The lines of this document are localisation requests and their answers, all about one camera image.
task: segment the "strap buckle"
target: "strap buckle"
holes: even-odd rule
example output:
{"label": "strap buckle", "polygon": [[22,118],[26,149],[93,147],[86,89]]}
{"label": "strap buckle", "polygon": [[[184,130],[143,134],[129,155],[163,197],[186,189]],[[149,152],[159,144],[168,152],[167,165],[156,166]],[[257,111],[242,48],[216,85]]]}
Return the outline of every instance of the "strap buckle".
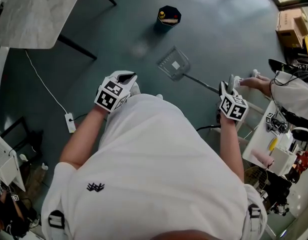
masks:
{"label": "strap buckle", "polygon": [[248,207],[248,211],[249,211],[249,217],[250,217],[250,230],[253,232],[258,232],[258,229],[259,229],[259,220],[260,220],[260,208],[258,207],[258,205],[256,204],[251,204],[249,207]]}
{"label": "strap buckle", "polygon": [[65,229],[65,216],[64,214],[59,211],[55,210],[50,213],[48,217],[48,224],[52,228],[57,228],[57,229]]}

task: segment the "power strip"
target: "power strip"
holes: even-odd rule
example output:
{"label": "power strip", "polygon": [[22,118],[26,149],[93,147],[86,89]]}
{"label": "power strip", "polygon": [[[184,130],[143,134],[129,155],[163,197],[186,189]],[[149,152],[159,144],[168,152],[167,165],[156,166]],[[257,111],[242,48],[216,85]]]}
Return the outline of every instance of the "power strip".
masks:
{"label": "power strip", "polygon": [[65,119],[69,133],[73,134],[76,131],[75,121],[72,113],[65,114]]}

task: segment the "black bin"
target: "black bin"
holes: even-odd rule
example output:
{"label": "black bin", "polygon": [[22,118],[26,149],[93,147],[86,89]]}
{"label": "black bin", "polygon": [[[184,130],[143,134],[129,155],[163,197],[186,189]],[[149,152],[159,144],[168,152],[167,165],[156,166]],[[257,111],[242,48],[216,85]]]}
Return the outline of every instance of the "black bin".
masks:
{"label": "black bin", "polygon": [[[162,22],[162,20],[158,17],[160,12],[165,13],[164,19],[178,19],[178,23]],[[182,14],[179,12],[177,8],[166,5],[160,8],[158,11],[155,29],[161,32],[167,32],[180,23],[181,17],[182,17]]]}

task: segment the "blue floor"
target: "blue floor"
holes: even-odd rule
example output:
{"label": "blue floor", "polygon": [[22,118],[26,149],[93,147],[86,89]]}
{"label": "blue floor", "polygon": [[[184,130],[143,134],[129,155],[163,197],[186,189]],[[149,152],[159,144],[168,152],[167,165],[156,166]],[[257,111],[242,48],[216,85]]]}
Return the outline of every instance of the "blue floor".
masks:
{"label": "blue floor", "polygon": [[[194,127],[214,124],[218,96],[189,79],[172,82],[157,68],[158,59],[177,46],[190,60],[191,75],[214,87],[230,74],[246,77],[254,68],[272,77],[267,60],[283,60],[275,33],[278,11],[271,0],[116,2],[112,6],[108,0],[78,0],[62,31],[95,53],[97,60],[60,42],[50,50],[29,51],[45,84],[74,117],[91,109],[105,76],[130,70],[138,74],[141,92],[163,94]],[[157,35],[153,24],[165,5],[178,8],[181,23]],[[44,131],[41,161],[50,166],[44,180],[47,186],[70,138],[64,114],[35,75],[25,51],[11,49],[0,92],[0,130],[24,116],[31,130]],[[47,191],[43,185],[36,209],[41,209]]]}

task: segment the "backpack strap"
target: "backpack strap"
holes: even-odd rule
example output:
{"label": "backpack strap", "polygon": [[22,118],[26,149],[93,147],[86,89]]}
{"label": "backpack strap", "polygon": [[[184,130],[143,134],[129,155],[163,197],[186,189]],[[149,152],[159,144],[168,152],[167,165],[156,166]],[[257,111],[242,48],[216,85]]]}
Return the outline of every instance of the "backpack strap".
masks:
{"label": "backpack strap", "polygon": [[64,214],[59,210],[54,210],[48,217],[51,237],[53,240],[71,240],[71,234],[67,227]]}
{"label": "backpack strap", "polygon": [[250,204],[244,220],[241,240],[258,240],[261,231],[261,210],[256,204]]}

